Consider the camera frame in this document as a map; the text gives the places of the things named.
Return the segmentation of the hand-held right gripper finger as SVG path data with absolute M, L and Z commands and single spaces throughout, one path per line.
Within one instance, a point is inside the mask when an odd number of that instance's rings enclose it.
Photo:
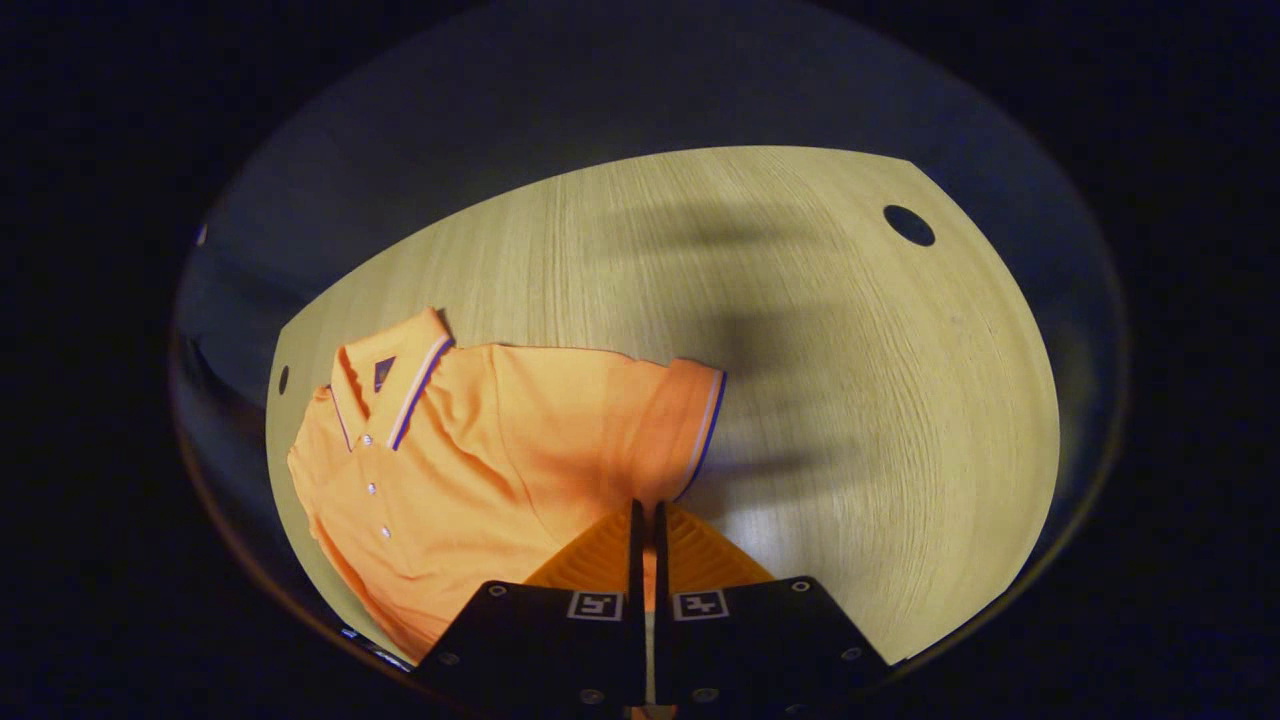
M 891 666 L 814 578 L 774 577 L 687 510 L 654 518 L 654 692 L 677 711 L 832 711 Z
M 483 583 L 415 670 L 458 711 L 628 711 L 646 693 L 644 512 L 630 503 L 526 582 Z

